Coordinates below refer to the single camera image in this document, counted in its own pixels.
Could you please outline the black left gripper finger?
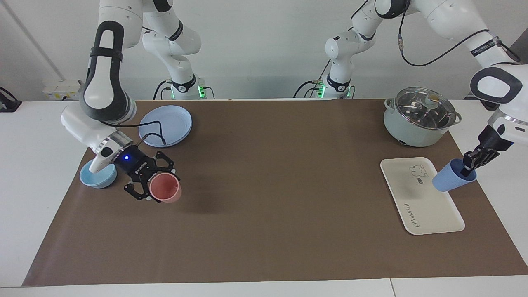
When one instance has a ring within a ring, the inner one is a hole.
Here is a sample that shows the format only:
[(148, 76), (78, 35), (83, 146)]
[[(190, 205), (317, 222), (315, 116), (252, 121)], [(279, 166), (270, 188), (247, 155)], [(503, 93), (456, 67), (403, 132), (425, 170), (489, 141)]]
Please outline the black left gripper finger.
[(480, 168), (496, 158), (496, 150), (490, 147), (478, 146), (474, 150), (474, 169)]
[(469, 175), (473, 173), (473, 171), (476, 168), (477, 160), (479, 160), (478, 155), (479, 155), (478, 150), (468, 151), (464, 154), (464, 157), (463, 157), (464, 167), (462, 168), (462, 176), (469, 177)]

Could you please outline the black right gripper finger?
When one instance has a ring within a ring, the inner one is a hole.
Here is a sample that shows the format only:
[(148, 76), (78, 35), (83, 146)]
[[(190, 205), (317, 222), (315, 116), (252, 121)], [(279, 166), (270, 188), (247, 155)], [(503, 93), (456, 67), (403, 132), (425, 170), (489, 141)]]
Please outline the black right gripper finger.
[(170, 159), (162, 151), (157, 151), (153, 156), (155, 173), (170, 173), (175, 174), (177, 171), (174, 168), (174, 161)]
[(151, 193), (149, 186), (150, 186), (150, 180), (141, 181), (141, 182), (130, 181), (128, 184), (124, 185), (124, 190), (138, 201), (147, 199), (147, 200), (153, 200), (157, 202), (158, 204), (161, 204), (161, 201), (159, 199), (153, 197), (153, 194)]

